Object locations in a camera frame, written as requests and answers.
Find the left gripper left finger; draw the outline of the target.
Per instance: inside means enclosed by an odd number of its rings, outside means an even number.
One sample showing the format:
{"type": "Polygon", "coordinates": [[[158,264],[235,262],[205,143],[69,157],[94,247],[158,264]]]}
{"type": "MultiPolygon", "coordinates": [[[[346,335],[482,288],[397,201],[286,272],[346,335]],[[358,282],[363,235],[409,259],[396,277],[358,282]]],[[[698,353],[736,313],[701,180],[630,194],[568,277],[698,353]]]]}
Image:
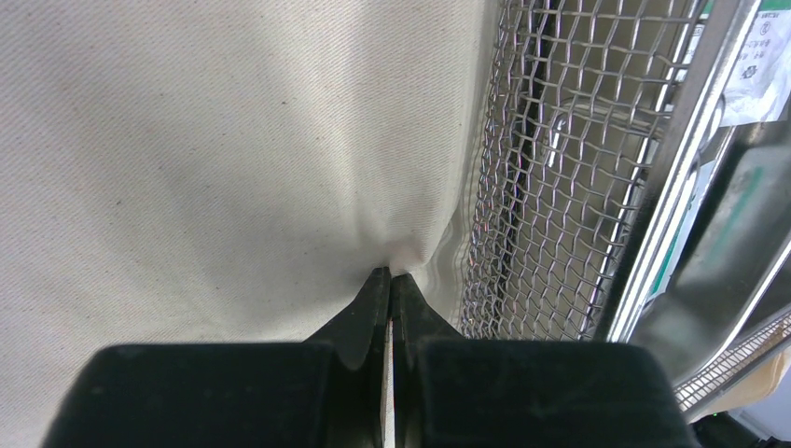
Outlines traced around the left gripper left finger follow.
{"type": "Polygon", "coordinates": [[[302,342],[126,344],[98,351],[47,447],[381,447],[391,274],[302,342]]]}

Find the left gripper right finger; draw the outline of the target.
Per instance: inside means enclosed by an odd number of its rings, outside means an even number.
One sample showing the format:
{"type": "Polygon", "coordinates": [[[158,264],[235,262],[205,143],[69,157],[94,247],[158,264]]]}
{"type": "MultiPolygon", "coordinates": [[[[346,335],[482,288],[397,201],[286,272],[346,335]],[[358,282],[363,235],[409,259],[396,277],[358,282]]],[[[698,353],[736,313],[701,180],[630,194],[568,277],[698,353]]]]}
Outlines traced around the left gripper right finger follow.
{"type": "Polygon", "coordinates": [[[473,340],[391,284],[398,447],[691,447],[658,362],[620,343],[473,340]]]}

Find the beige cloth wrap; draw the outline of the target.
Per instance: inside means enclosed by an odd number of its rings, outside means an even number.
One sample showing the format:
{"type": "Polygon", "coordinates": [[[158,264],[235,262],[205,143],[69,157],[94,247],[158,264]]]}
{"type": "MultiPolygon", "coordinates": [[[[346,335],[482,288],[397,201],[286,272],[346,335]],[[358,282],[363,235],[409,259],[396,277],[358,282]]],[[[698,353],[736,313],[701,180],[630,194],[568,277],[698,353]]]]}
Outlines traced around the beige cloth wrap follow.
{"type": "Polygon", "coordinates": [[[494,1],[5,1],[1,443],[116,343],[300,339],[379,266],[444,316],[494,1]]]}

